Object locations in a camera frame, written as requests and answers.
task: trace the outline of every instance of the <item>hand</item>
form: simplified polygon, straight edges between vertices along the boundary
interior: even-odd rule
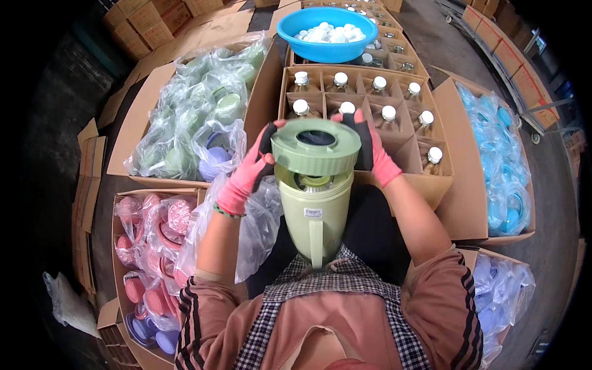
[[[244,214],[244,203],[257,191],[263,176],[274,172],[275,159],[271,154],[271,135],[286,124],[285,120],[268,123],[257,136],[243,161],[224,184],[216,203],[232,215]]]
[[[343,122],[348,124],[351,127],[351,116],[353,116],[354,128],[356,132],[360,135],[360,139],[362,140],[362,148],[360,149],[359,156],[362,156],[362,161],[367,162],[364,157],[372,158],[372,166],[368,168],[366,165],[365,169],[371,169],[374,178],[378,180],[380,185],[384,188],[387,186],[389,182],[391,182],[395,177],[400,175],[403,171],[392,161],[391,157],[385,152],[384,148],[382,147],[382,141],[380,140],[380,135],[374,128],[373,124],[368,124],[366,120],[364,120],[364,114],[361,109],[356,110],[356,112],[352,114],[334,114],[331,116],[331,120],[334,122]],[[365,140],[366,132],[369,132],[370,140]]]

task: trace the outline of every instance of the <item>checkered apron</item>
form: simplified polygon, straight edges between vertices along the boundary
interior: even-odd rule
[[[344,245],[325,271],[313,271],[300,255],[288,265],[276,281],[265,288],[263,304],[234,369],[259,369],[267,349],[275,318],[283,302],[320,291],[364,292],[380,295],[397,345],[403,369],[430,369],[427,355],[401,312],[401,289],[388,284]]]

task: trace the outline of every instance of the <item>jug handle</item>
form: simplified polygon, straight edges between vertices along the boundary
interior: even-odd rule
[[[313,269],[320,269],[323,266],[323,222],[309,221],[310,231],[310,259]]]

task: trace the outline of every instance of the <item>white cap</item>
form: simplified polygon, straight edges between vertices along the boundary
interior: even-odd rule
[[[351,103],[349,101],[344,101],[343,103],[341,103],[341,107],[339,107],[339,112],[341,114],[346,114],[346,113],[353,114],[355,111],[356,111],[356,107],[354,106],[353,103]]]
[[[382,108],[382,117],[385,120],[393,121],[396,116],[397,116],[397,111],[395,110],[395,107],[391,107],[390,105],[385,105]]]
[[[308,82],[308,73],[305,71],[296,72],[294,77],[296,77],[296,83],[303,84]]]
[[[372,55],[370,53],[362,54],[362,61],[364,63],[370,63],[372,61]]]
[[[414,94],[419,94],[420,90],[422,89],[421,86],[419,86],[419,83],[417,82],[412,82],[409,84],[409,91],[411,91]]]
[[[430,111],[423,111],[419,115],[419,121],[422,123],[422,125],[429,126],[432,124],[432,122],[434,122],[434,115]]]
[[[378,89],[384,89],[385,87],[387,87],[387,80],[384,77],[378,76],[378,77],[374,78],[374,81],[372,82],[372,86],[374,86]]]
[[[333,82],[335,82],[335,84],[345,85],[348,82],[348,76],[343,72],[337,72],[335,73]]]
[[[294,109],[294,112],[296,113],[306,113],[306,111],[309,109],[308,103],[304,99],[298,99],[292,105],[292,109]]]
[[[440,160],[442,159],[442,151],[440,148],[436,146],[431,147],[427,153],[427,159],[435,165],[440,163]]]

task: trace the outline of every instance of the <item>green lid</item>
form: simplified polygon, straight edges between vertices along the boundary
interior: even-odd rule
[[[276,163],[291,172],[310,176],[352,171],[361,146],[356,131],[321,118],[288,120],[271,137]]]

